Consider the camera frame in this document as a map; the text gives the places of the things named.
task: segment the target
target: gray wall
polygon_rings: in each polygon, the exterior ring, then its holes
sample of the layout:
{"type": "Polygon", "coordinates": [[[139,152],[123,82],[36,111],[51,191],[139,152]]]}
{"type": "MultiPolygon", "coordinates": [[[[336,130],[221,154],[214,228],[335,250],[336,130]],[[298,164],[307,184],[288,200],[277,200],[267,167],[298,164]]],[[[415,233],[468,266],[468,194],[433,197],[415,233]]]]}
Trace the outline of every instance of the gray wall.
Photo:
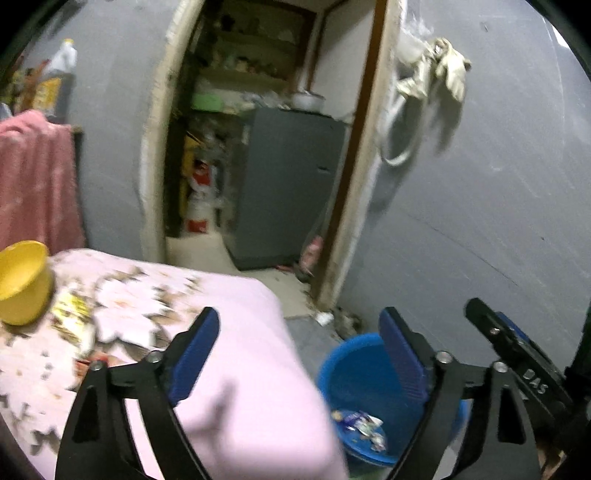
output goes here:
{"type": "Polygon", "coordinates": [[[395,306],[436,348],[486,365],[463,318],[504,311],[560,367],[591,297],[591,83],[525,0],[423,0],[473,62],[463,109],[434,99],[406,167],[381,167],[339,304],[376,328],[395,306]]]}
{"type": "Polygon", "coordinates": [[[312,84],[312,91],[326,97],[325,115],[350,121],[355,113],[374,7],[375,0],[349,0],[326,19],[312,84]]]}
{"type": "Polygon", "coordinates": [[[85,132],[79,188],[89,245],[142,257],[138,164],[152,77],[179,0],[70,0],[27,56],[34,66],[64,38],[78,51],[69,123],[85,132]]]}

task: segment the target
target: candy wrapper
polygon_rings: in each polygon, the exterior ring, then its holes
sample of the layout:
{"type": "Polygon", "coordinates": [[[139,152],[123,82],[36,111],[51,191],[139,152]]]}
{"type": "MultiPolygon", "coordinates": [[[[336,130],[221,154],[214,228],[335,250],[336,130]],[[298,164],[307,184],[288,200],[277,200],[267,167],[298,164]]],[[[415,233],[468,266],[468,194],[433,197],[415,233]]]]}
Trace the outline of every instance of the candy wrapper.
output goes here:
{"type": "Polygon", "coordinates": [[[90,319],[86,300],[76,293],[76,285],[64,288],[51,308],[53,328],[68,342],[77,345],[79,358],[86,357],[94,348],[96,328],[90,319]]]}
{"type": "Polygon", "coordinates": [[[374,431],[373,422],[369,421],[366,417],[361,417],[353,426],[364,437],[369,437],[374,431]]]}
{"type": "Polygon", "coordinates": [[[377,432],[373,432],[369,440],[371,441],[371,449],[375,452],[384,452],[386,450],[386,438],[377,432]]]}
{"type": "Polygon", "coordinates": [[[335,410],[331,416],[339,425],[349,430],[355,430],[355,423],[363,417],[363,414],[361,412],[354,412],[344,416],[340,410],[335,410]]]}

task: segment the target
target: yellow container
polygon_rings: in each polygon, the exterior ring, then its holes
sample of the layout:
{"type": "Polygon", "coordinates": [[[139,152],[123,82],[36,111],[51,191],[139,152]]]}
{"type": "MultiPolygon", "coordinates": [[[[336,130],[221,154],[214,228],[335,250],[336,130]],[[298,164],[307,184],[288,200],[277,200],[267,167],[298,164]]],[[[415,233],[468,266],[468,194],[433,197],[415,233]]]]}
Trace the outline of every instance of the yellow container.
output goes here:
{"type": "Polygon", "coordinates": [[[47,247],[25,240],[0,252],[0,320],[26,325],[39,318],[53,290],[47,247]]]}

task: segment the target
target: floor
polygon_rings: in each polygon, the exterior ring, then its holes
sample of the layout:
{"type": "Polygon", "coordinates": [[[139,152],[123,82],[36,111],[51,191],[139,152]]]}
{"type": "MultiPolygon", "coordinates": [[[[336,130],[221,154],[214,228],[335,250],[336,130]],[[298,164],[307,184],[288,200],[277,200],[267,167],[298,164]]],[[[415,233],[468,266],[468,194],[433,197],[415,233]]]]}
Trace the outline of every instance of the floor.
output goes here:
{"type": "Polygon", "coordinates": [[[181,238],[167,238],[167,246],[171,265],[256,278],[263,282],[279,298],[286,319],[313,312],[308,298],[309,285],[301,283],[293,273],[275,268],[239,271],[232,263],[219,232],[187,233],[181,238]]]}
{"type": "Polygon", "coordinates": [[[316,380],[320,366],[342,340],[330,327],[320,326],[312,317],[296,317],[287,322],[300,360],[312,380],[316,380]]]}

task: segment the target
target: shelf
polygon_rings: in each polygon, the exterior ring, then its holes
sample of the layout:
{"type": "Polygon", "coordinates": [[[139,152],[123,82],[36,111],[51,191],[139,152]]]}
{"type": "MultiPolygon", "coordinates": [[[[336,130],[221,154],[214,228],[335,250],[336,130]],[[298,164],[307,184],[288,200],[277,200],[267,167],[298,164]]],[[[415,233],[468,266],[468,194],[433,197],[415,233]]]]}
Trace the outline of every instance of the shelf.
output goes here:
{"type": "Polygon", "coordinates": [[[236,70],[203,69],[200,72],[205,79],[220,83],[241,83],[243,85],[258,86],[267,90],[281,91],[288,85],[287,80],[275,79],[256,73],[237,72],[236,70]]]}
{"type": "Polygon", "coordinates": [[[293,43],[277,40],[276,38],[263,37],[262,35],[246,35],[244,33],[226,32],[223,30],[216,30],[216,35],[222,40],[230,43],[274,48],[292,56],[295,56],[297,52],[297,45],[294,45],[293,43]]]}

